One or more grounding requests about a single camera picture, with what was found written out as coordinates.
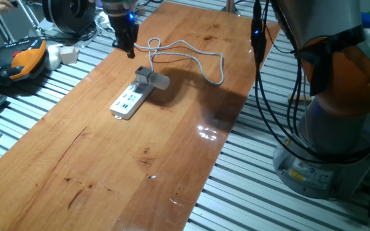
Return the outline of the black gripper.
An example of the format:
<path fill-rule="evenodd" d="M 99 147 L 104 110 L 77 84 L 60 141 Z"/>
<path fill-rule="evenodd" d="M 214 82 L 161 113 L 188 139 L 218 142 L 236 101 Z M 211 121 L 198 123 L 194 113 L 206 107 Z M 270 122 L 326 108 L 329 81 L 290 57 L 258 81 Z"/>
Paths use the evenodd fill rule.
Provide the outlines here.
<path fill-rule="evenodd" d="M 139 31 L 139 24 L 136 22 L 135 15 L 109 16 L 109 20 L 116 36 L 112 46 L 125 52 L 128 58 L 134 59 L 136 56 L 134 49 L 137 48 L 137 35 Z"/>

